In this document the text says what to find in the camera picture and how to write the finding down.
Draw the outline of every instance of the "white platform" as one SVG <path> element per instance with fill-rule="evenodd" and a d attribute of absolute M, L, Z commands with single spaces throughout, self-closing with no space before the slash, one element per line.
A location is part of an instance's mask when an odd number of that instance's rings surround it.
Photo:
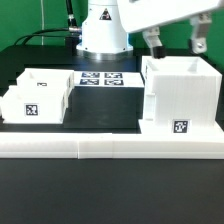
<path fill-rule="evenodd" d="M 1 133 L 0 158 L 224 159 L 224 134 Z"/>

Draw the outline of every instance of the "open white box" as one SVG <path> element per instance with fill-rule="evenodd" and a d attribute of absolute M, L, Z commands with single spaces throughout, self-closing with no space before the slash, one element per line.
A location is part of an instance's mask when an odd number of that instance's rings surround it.
<path fill-rule="evenodd" d="M 199 57 L 143 57 L 142 132 L 220 131 L 215 122 L 222 75 Z"/>
<path fill-rule="evenodd" d="M 62 69 L 26 68 L 16 79 L 21 88 L 58 88 L 66 87 L 67 95 L 74 88 L 74 71 Z"/>
<path fill-rule="evenodd" d="M 62 123 L 68 105 L 66 91 L 9 86 L 1 102 L 4 123 Z"/>

